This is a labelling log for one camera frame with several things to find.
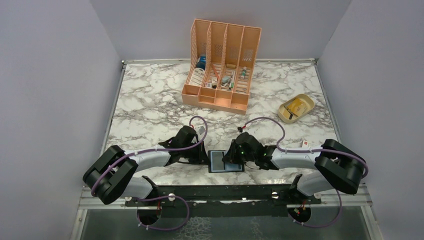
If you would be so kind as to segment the black leather card holder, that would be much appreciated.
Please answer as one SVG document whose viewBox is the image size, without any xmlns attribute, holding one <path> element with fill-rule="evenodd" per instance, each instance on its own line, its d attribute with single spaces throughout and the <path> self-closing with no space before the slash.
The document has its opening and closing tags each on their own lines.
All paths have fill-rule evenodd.
<svg viewBox="0 0 424 240">
<path fill-rule="evenodd" d="M 209 150 L 207 152 L 209 173 L 237 173 L 245 170 L 245 166 L 242 164 L 224 162 L 225 153 L 223 150 Z"/>
</svg>

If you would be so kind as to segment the black credit card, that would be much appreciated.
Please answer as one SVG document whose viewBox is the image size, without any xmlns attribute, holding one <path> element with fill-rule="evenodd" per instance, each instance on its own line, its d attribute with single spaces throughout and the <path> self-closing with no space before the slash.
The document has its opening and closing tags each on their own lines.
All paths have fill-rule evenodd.
<svg viewBox="0 0 424 240">
<path fill-rule="evenodd" d="M 224 156 L 223 151 L 213 151 L 211 153 L 211 168 L 214 171 L 225 170 L 225 163 L 222 161 L 223 156 Z"/>
</svg>

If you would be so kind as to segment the yellow credit card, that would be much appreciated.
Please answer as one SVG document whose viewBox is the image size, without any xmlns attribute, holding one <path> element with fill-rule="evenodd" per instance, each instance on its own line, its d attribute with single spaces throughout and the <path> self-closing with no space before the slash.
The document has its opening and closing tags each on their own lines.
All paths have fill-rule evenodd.
<svg viewBox="0 0 424 240">
<path fill-rule="evenodd" d="M 301 116 L 307 110 L 307 104 L 300 98 L 295 98 L 286 109 L 297 117 Z"/>
</svg>

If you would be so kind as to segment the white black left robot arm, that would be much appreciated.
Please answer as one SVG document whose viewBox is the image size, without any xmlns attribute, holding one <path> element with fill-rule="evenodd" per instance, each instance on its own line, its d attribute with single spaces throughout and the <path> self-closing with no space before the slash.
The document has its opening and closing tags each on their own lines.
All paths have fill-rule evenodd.
<svg viewBox="0 0 424 240">
<path fill-rule="evenodd" d="M 157 200 L 152 181 L 134 174 L 154 167 L 166 167 L 187 159 L 190 165 L 209 163 L 203 142 L 192 127 L 184 125 L 168 140 L 152 148 L 125 151 L 118 145 L 109 147 L 84 173 L 82 180 L 92 195 L 105 205 L 120 197 L 138 197 L 144 205 Z"/>
</svg>

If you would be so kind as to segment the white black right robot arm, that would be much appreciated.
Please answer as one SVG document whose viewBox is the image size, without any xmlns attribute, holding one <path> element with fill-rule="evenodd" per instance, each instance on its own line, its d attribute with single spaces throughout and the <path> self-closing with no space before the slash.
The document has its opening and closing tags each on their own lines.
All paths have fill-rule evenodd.
<svg viewBox="0 0 424 240">
<path fill-rule="evenodd" d="M 318 148 L 281 148 L 277 144 L 263 145 L 253 135 L 243 132 L 231 141 L 222 161 L 238 165 L 253 162 L 261 170 L 313 170 L 293 180 L 288 196 L 296 204 L 331 189 L 354 195 L 369 173 L 362 157 L 334 139 L 326 139 Z"/>
</svg>

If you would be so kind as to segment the white label card pack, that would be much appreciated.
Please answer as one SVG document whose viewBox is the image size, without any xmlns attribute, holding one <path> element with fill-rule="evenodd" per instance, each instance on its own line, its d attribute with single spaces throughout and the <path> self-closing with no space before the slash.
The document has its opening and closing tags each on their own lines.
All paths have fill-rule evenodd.
<svg viewBox="0 0 424 240">
<path fill-rule="evenodd" d="M 188 84 L 201 87 L 203 84 L 204 76 L 205 76 L 205 70 L 197 67 L 192 71 Z"/>
</svg>

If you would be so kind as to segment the small white red box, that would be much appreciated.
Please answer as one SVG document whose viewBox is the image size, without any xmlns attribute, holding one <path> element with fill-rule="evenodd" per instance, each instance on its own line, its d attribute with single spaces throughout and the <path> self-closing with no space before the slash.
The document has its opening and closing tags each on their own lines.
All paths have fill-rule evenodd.
<svg viewBox="0 0 424 240">
<path fill-rule="evenodd" d="M 304 149 L 313 149 L 314 147 L 316 147 L 314 144 L 310 143 L 308 140 L 303 140 L 301 142 L 301 148 Z"/>
</svg>

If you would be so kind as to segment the green white marker pen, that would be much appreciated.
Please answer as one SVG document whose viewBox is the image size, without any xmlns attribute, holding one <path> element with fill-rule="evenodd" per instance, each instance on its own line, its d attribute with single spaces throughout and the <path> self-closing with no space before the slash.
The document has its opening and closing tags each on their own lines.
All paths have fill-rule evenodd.
<svg viewBox="0 0 424 240">
<path fill-rule="evenodd" d="M 241 80 L 243 80 L 245 78 L 246 73 L 247 73 L 247 67 L 244 66 L 243 69 L 242 69 L 242 71 L 241 71 L 241 73 L 240 73 L 240 79 Z"/>
</svg>

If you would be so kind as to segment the blue tape roll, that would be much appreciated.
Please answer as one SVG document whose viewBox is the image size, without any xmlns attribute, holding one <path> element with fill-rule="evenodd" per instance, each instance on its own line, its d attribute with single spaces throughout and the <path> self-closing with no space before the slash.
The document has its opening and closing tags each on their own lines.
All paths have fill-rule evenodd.
<svg viewBox="0 0 424 240">
<path fill-rule="evenodd" d="M 202 70 L 206 69 L 206 55 L 203 54 L 198 58 L 195 67 Z"/>
</svg>

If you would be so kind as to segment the beige oval tray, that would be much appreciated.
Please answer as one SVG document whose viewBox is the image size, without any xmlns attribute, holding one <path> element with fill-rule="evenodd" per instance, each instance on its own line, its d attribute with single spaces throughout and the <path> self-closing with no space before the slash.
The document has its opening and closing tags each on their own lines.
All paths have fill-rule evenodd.
<svg viewBox="0 0 424 240">
<path fill-rule="evenodd" d="M 293 115 L 286 109 L 286 107 L 296 98 L 303 100 L 307 105 L 306 111 L 300 116 Z M 314 107 L 315 107 L 315 102 L 308 95 L 302 93 L 302 94 L 298 94 L 297 96 L 293 97 L 287 102 L 281 104 L 278 108 L 278 116 L 284 123 L 292 124 L 300 120 L 301 118 L 305 117 L 309 112 L 312 111 Z"/>
</svg>

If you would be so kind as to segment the orange plastic desk organizer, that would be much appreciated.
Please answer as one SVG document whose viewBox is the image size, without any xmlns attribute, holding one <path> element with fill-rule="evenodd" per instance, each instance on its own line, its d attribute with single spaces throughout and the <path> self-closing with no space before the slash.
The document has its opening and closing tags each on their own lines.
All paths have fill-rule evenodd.
<svg viewBox="0 0 424 240">
<path fill-rule="evenodd" d="M 261 39 L 260 27 L 195 19 L 190 29 L 190 68 L 181 96 L 185 105 L 244 115 Z M 206 55 L 202 86 L 189 85 L 201 55 Z M 244 79 L 240 79 L 247 67 Z"/>
</svg>

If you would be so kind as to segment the black metal base rail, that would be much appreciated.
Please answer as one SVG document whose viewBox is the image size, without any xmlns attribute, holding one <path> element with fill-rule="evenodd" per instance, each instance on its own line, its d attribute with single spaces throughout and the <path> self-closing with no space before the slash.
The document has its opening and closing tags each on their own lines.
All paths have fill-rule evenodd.
<svg viewBox="0 0 424 240">
<path fill-rule="evenodd" d="M 164 218 L 191 217 L 286 217 L 288 209 L 302 204 L 319 205 L 315 196 L 300 199 L 290 196 L 289 184 L 261 185 L 160 185 L 149 198 L 161 200 L 125 202 L 148 217 L 160 214 Z"/>
</svg>

